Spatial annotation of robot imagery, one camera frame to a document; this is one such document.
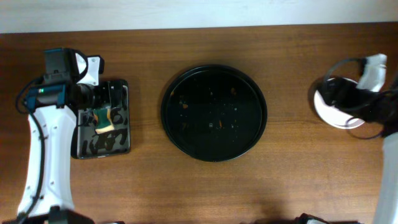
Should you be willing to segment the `white plate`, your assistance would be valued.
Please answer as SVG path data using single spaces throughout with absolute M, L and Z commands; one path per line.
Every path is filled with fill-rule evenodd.
M 341 112 L 334 106 L 328 106 L 320 93 L 321 88 L 322 85 L 319 84 L 314 93 L 313 104 L 317 115 L 324 122 L 338 129 L 355 129 L 365 123 L 359 118 L 353 118 L 351 115 Z

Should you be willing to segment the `green yellow sponge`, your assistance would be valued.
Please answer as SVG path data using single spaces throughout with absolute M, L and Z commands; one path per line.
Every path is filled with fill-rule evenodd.
M 115 130 L 114 124 L 111 119 L 111 108 L 101 108 L 93 110 L 93 115 L 96 121 L 96 134 L 103 134 Z

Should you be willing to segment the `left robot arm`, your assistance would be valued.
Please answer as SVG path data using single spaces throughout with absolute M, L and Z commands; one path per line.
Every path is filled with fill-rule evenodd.
M 24 99 L 30 126 L 25 189 L 13 223 L 92 223 L 74 211 L 72 159 L 131 149 L 125 80 L 33 86 Z

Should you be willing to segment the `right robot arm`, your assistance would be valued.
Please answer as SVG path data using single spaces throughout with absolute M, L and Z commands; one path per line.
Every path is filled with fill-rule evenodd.
M 383 138 L 382 180 L 373 223 L 397 223 L 397 80 L 386 91 L 373 92 L 328 72 L 320 87 L 328 106 L 368 123 L 377 123 Z

